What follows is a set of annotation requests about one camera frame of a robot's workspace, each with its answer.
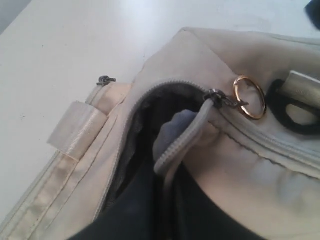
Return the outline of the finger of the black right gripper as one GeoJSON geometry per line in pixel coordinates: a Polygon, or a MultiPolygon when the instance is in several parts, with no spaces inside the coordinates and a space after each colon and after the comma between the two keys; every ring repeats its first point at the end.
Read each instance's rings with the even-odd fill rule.
{"type": "Polygon", "coordinates": [[[311,0],[304,8],[308,19],[315,27],[320,26],[320,0],[311,0]]]}

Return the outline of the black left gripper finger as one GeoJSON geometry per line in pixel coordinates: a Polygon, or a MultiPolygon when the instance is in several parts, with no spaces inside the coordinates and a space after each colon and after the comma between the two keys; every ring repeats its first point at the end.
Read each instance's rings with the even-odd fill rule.
{"type": "MultiPolygon", "coordinates": [[[[163,236],[152,163],[144,163],[115,203],[73,240],[160,240],[163,236]]],[[[205,197],[185,166],[178,169],[168,221],[175,240],[206,240],[205,197]]]]}

